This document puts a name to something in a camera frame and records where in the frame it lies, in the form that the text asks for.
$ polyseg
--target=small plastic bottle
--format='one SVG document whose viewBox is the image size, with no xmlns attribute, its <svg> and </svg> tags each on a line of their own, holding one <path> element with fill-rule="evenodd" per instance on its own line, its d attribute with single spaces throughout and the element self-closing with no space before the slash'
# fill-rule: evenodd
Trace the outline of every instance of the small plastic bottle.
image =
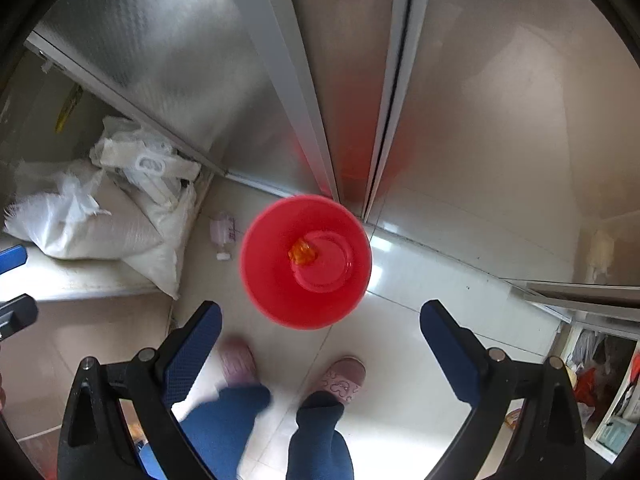
<svg viewBox="0 0 640 480">
<path fill-rule="evenodd" d="M 209 236 L 216 247 L 217 260 L 230 260 L 236 243 L 236 221 L 228 213 L 218 213 L 209 221 Z"/>
</svg>

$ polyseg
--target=metal bolt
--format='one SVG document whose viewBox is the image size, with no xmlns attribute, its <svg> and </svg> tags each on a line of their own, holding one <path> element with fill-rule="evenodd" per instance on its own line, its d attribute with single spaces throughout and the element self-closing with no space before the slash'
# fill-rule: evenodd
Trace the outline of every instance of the metal bolt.
<svg viewBox="0 0 640 480">
<path fill-rule="evenodd" d="M 562 370 L 562 367 L 564 367 L 564 363 L 562 362 L 562 359 L 555 355 L 552 355 L 549 358 L 549 364 L 556 370 Z"/>
<path fill-rule="evenodd" d="M 156 356 L 156 351 L 153 348 L 143 348 L 140 352 L 138 352 L 138 359 L 140 359 L 143 363 L 147 361 L 151 361 Z"/>
<path fill-rule="evenodd" d="M 505 357 L 507 357 L 507 354 L 505 354 L 504 351 L 499 348 L 489 348 L 489 357 L 493 361 L 499 363 L 501 361 L 504 361 Z"/>
<path fill-rule="evenodd" d="M 93 365 L 95 365 L 95 357 L 85 357 L 84 359 L 82 359 L 82 363 L 80 365 L 82 367 L 82 370 L 88 370 Z"/>
</svg>

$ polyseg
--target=person's leg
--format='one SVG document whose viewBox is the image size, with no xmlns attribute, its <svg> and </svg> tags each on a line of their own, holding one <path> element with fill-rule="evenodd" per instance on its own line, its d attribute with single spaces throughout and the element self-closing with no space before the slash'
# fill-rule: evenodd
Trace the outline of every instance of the person's leg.
<svg viewBox="0 0 640 480">
<path fill-rule="evenodd" d="M 271 394 L 257 383 L 254 358 L 245 343 L 227 342 L 220 357 L 228 387 L 220 390 L 218 400 L 197 406 L 180 426 L 218 480 L 236 480 L 255 417 L 269 405 Z M 148 444 L 140 459 L 150 476 L 165 479 Z"/>
<path fill-rule="evenodd" d="M 289 443 L 287 480 L 353 480 L 347 443 L 335 425 L 344 405 L 364 382 L 364 366 L 353 358 L 334 363 L 298 409 L 298 430 Z"/>
</svg>

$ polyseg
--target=plastic bag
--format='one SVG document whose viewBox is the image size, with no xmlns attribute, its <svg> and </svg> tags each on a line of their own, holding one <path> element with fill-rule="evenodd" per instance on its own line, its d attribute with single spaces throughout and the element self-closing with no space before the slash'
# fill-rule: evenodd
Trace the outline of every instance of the plastic bag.
<svg viewBox="0 0 640 480">
<path fill-rule="evenodd" d="M 605 338 L 605 334 L 593 330 L 583 330 L 575 343 L 574 351 L 567 360 L 571 370 L 579 373 L 593 366 L 593 355 L 598 345 Z"/>
<path fill-rule="evenodd" d="M 596 405 L 596 398 L 593 394 L 595 373 L 595 368 L 589 368 L 585 373 L 578 377 L 578 382 L 574 388 L 574 396 L 577 402 L 581 402 L 592 407 Z"/>
<path fill-rule="evenodd" d="M 587 422 L 591 418 L 591 415 L 593 415 L 593 412 L 596 411 L 596 408 L 594 406 L 587 406 L 583 402 L 578 402 L 577 404 L 578 414 L 580 415 L 580 423 L 582 424 L 582 428 L 584 429 L 584 427 L 587 425 Z"/>
<path fill-rule="evenodd" d="M 92 163 L 119 173 L 158 205 L 175 208 L 180 180 L 195 180 L 200 164 L 175 155 L 162 135 L 134 121 L 107 116 L 102 124 L 102 137 L 90 152 Z"/>
<path fill-rule="evenodd" d="M 16 200 L 4 230 L 34 242 L 48 256 L 118 260 L 162 241 L 106 172 L 88 162 L 21 162 L 14 177 Z"/>
<path fill-rule="evenodd" d="M 145 253 L 123 258 L 123 261 L 177 300 L 189 220 L 196 200 L 193 184 L 182 190 L 177 207 L 171 211 L 139 190 L 134 190 L 130 196 L 164 241 Z"/>
</svg>

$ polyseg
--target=red object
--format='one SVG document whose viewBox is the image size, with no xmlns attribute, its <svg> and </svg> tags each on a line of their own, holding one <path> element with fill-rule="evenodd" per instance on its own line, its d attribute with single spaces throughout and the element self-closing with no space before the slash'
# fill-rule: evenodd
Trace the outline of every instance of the red object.
<svg viewBox="0 0 640 480">
<path fill-rule="evenodd" d="M 640 354 L 636 354 L 631 365 L 631 383 L 635 383 L 640 373 Z"/>
<path fill-rule="evenodd" d="M 289 258 L 299 238 L 318 250 L 306 266 Z M 322 328 L 350 313 L 364 296 L 371 274 L 369 240 L 360 222 L 328 198 L 284 198 L 246 232 L 240 274 L 265 316 L 291 328 Z"/>
<path fill-rule="evenodd" d="M 574 396 L 577 402 L 583 402 L 587 406 L 595 406 L 596 399 L 593 396 L 593 385 L 595 384 L 595 368 L 589 368 L 585 373 L 578 377 L 575 383 Z"/>
</svg>

